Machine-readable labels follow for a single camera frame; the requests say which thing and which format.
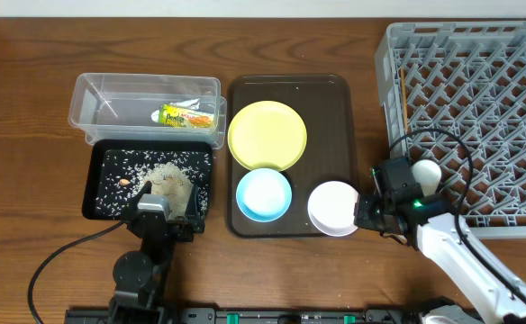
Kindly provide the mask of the white tissue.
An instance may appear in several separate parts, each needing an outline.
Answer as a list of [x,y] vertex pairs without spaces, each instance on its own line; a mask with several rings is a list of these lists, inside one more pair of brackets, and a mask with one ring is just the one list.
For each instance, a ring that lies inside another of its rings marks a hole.
[[[196,110],[198,108],[198,106],[199,106],[199,101],[200,101],[200,99],[197,98],[197,99],[190,99],[190,100],[185,100],[185,101],[181,101],[181,102],[170,103],[170,105],[173,105],[173,106],[176,106],[176,107],[189,108],[189,109],[195,109]],[[159,115],[160,115],[160,110],[156,110],[155,112],[153,112],[151,114],[151,119],[154,122],[159,122]]]

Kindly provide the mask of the yellow plate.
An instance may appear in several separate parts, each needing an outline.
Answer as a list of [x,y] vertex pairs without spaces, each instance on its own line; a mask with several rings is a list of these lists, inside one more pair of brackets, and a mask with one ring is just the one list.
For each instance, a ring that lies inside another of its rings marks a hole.
[[232,157],[249,170],[292,167],[303,155],[307,138],[303,118],[289,105],[276,101],[246,105],[228,129]]

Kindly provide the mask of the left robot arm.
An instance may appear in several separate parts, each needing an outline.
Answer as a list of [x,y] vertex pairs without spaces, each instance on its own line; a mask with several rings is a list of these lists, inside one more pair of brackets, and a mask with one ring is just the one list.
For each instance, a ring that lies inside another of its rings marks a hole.
[[33,300],[34,286],[44,268],[62,252],[92,239],[98,239],[121,226],[141,239],[137,250],[120,256],[113,266],[115,288],[107,310],[68,310],[71,323],[177,323],[177,311],[164,302],[164,290],[178,243],[191,243],[204,232],[198,186],[186,198],[182,216],[170,210],[165,195],[153,194],[151,182],[128,200],[120,221],[90,236],[77,239],[51,253],[35,270],[27,289],[29,311],[37,323],[42,318]]

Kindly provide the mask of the white bowl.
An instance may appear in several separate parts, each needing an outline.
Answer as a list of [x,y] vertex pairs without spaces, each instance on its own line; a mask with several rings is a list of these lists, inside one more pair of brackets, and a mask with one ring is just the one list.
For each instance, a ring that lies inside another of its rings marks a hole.
[[313,226],[331,237],[345,237],[354,233],[354,208],[358,191],[340,181],[319,184],[310,194],[307,211]]

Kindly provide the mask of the wooden chopstick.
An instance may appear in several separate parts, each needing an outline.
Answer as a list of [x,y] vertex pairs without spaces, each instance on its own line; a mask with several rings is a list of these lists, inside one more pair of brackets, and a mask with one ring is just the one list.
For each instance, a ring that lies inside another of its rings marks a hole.
[[402,109],[403,109],[403,120],[404,120],[404,131],[407,133],[409,131],[409,117],[407,111],[407,97],[406,97],[406,84],[405,84],[405,72],[404,68],[400,67],[399,69],[400,78],[401,78],[401,95],[402,95]]

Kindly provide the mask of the white cup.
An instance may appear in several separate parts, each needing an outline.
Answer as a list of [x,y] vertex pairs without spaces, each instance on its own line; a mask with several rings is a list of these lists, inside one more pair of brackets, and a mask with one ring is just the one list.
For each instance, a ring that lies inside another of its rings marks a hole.
[[411,172],[420,184],[424,196],[436,193],[442,176],[440,166],[429,159],[417,161],[411,166]]

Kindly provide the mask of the green snack wrapper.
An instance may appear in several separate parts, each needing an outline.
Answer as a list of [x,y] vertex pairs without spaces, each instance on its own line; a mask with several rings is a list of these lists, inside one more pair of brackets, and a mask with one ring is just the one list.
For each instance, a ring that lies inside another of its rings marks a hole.
[[214,116],[208,112],[163,104],[159,108],[158,123],[174,128],[210,128]]

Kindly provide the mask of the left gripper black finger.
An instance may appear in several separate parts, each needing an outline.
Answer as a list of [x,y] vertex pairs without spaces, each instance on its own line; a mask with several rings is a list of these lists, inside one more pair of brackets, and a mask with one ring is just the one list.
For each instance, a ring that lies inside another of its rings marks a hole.
[[189,199],[185,210],[185,217],[187,219],[199,219],[200,216],[201,209],[199,203],[198,185],[194,184],[189,194]]
[[134,211],[138,209],[137,205],[144,194],[151,194],[152,183],[147,181],[144,186],[130,199],[130,208]]

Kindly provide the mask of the light blue bowl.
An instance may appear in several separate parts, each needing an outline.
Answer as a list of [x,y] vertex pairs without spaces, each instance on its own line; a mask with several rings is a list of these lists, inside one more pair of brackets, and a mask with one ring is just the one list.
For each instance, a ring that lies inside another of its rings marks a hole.
[[239,181],[235,200],[248,219],[271,222],[281,218],[289,209],[293,191],[286,177],[270,168],[249,171]]

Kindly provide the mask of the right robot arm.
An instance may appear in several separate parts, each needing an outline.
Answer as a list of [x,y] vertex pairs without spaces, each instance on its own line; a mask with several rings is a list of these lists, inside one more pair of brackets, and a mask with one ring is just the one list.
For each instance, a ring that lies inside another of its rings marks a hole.
[[359,196],[356,226],[423,253],[484,323],[526,323],[526,283],[474,235],[460,214],[461,202],[425,195],[404,157],[372,167],[371,176],[376,192]]

